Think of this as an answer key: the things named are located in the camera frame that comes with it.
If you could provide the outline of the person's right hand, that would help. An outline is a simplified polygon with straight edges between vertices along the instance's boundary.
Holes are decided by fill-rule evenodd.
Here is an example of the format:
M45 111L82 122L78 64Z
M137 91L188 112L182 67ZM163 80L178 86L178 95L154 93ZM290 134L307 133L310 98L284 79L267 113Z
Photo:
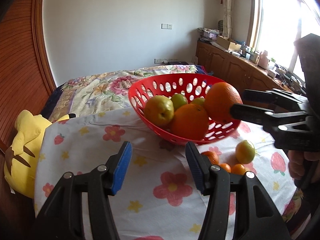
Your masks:
M305 173L303 161L319 161L319 152L300 152L290 150L288 152L288 158L290 176L293 179L300 180Z

